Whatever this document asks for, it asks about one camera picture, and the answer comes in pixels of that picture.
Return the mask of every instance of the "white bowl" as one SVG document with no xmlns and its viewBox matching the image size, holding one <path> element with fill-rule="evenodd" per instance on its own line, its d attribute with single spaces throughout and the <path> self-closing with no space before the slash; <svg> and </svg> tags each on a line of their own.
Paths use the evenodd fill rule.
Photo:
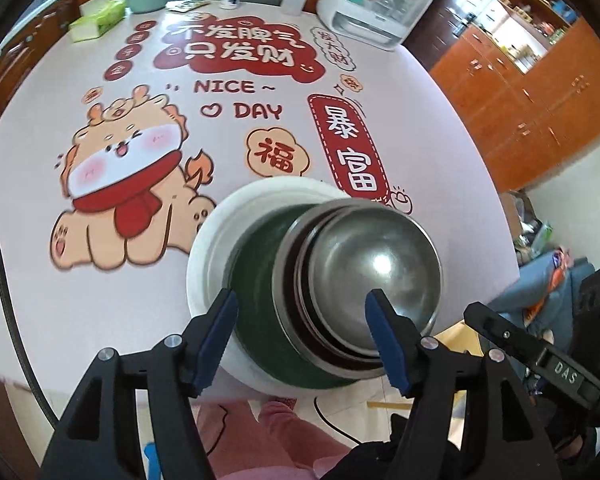
<svg viewBox="0 0 600 480">
<path fill-rule="evenodd" d="M 191 315 L 206 313 L 226 285 L 237 243 L 273 212 L 293 205 L 347 198 L 334 186 L 304 176 L 264 178 L 234 192 L 203 223 L 189 253 L 187 301 Z M 279 397 L 312 396 L 316 390 L 285 384 L 262 370 L 244 351 L 235 333 L 220 365 L 254 390 Z"/>
</svg>

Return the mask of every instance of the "red scarf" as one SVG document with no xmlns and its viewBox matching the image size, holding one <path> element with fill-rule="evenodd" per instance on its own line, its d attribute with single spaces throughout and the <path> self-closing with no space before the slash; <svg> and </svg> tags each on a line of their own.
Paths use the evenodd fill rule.
<svg viewBox="0 0 600 480">
<path fill-rule="evenodd" d="M 135 238 L 149 227 L 162 207 L 162 200 L 150 189 L 175 170 L 181 159 L 181 152 L 169 152 L 120 182 L 76 198 L 74 207 L 83 213 L 101 213 L 115 208 L 116 231 L 123 238 Z"/>
</svg>

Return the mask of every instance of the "blue gripper pad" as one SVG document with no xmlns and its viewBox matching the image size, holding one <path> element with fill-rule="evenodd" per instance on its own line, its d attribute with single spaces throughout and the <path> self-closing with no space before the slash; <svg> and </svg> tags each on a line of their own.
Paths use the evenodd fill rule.
<svg viewBox="0 0 600 480">
<path fill-rule="evenodd" d="M 410 382 L 406 374 L 404 351 L 398 343 L 373 291 L 366 295 L 365 318 L 380 352 L 380 358 L 391 386 L 398 388 L 400 393 L 405 396 L 409 390 Z"/>
<path fill-rule="evenodd" d="M 220 312 L 198 352 L 196 377 L 193 381 L 193 387 L 196 389 L 197 394 L 202 393 L 202 390 L 211 386 L 237 319 L 238 299 L 235 292 L 231 291 L 222 304 Z"/>
<path fill-rule="evenodd" d="M 147 480 L 160 480 L 162 472 L 160 471 L 160 462 L 158 462 L 158 452 L 155 449 L 155 442 L 149 442 L 144 446 L 144 456 L 149 461 Z"/>
</svg>

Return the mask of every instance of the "person's leg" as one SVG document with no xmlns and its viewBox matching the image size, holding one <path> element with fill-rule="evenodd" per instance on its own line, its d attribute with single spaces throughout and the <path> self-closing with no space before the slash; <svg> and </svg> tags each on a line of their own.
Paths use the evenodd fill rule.
<svg viewBox="0 0 600 480">
<path fill-rule="evenodd" d="M 282 444 L 298 467 L 312 470 L 321 458 L 341 458 L 351 451 L 320 428 L 299 418 L 282 402 L 264 404 L 258 421 Z"/>
<path fill-rule="evenodd" d="M 294 466 L 280 443 L 257 423 L 246 401 L 222 406 L 204 404 L 197 421 L 206 452 L 217 442 L 208 457 L 217 478 L 256 467 Z"/>
</svg>

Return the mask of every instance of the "green bowl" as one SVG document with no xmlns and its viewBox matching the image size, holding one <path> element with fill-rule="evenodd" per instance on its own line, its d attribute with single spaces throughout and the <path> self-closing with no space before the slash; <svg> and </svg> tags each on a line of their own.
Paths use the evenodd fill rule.
<svg viewBox="0 0 600 480">
<path fill-rule="evenodd" d="M 241 243 L 229 276 L 238 298 L 235 333 L 242 347 L 267 374 L 283 383 L 326 390 L 355 381 L 334 376 L 302 357 L 286 338 L 273 303 L 271 276 L 286 231 L 313 205 L 283 209 Z"/>
</svg>

